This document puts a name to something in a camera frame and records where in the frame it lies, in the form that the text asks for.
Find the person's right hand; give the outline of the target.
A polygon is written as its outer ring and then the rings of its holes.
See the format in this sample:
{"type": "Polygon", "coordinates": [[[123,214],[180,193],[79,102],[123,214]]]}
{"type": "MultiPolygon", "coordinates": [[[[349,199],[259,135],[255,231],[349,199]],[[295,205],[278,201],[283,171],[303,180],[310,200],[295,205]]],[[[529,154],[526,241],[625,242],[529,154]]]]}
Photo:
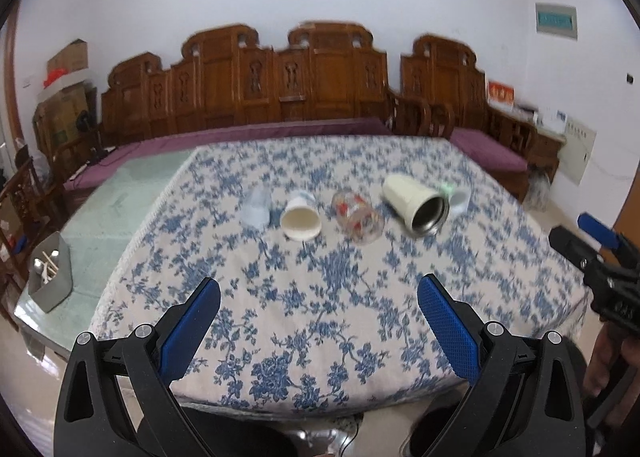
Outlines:
{"type": "Polygon", "coordinates": [[[636,365],[638,340],[618,336],[611,323],[605,323],[594,342],[590,362],[587,366],[584,388],[591,396],[598,396],[608,385],[611,368],[618,356],[622,355],[629,365],[636,365]]]}

